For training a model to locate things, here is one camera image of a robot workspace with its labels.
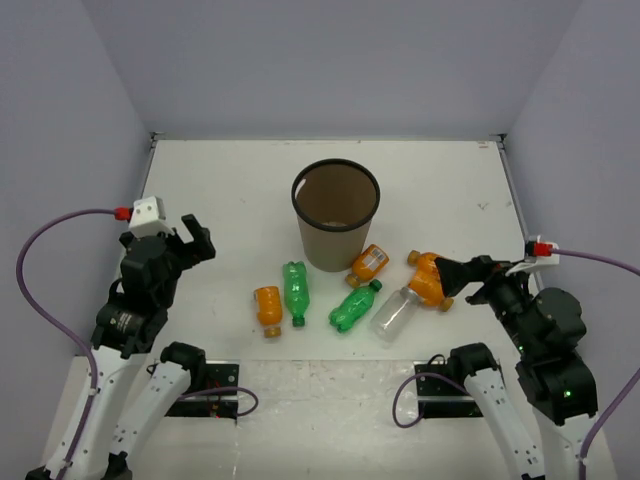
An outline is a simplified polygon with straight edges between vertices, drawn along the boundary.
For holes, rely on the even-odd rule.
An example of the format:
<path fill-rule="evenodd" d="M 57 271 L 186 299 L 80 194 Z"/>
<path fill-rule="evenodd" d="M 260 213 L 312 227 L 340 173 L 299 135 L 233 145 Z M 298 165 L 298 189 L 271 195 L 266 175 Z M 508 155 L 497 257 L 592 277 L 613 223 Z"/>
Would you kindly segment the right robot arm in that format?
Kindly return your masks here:
<path fill-rule="evenodd" d="M 532 261 L 439 257 L 435 266 L 449 298 L 470 283 L 481 285 L 466 302 L 488 305 L 519 352 L 518 382 L 539 427 L 545 477 L 578 478 L 580 449 L 598 415 L 595 378 L 577 353 L 586 334 L 580 302 L 555 287 L 531 294 Z"/>

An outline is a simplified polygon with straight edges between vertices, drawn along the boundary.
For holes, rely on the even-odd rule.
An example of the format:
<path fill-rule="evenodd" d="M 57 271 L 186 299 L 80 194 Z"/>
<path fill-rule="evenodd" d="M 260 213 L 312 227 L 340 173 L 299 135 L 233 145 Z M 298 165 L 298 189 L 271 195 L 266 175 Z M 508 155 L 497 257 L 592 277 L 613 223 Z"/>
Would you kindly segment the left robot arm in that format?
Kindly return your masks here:
<path fill-rule="evenodd" d="M 88 343 L 81 396 L 54 454 L 29 479 L 130 479 L 134 463 L 171 406 L 208 379 L 204 350 L 173 342 L 163 349 L 148 385 L 132 405 L 131 386 L 168 320 L 181 274 L 216 254 L 207 228 L 192 214 L 181 218 L 192 236 L 161 230 L 152 215 L 150 232 L 135 226 L 120 237 L 121 275 L 96 315 Z"/>

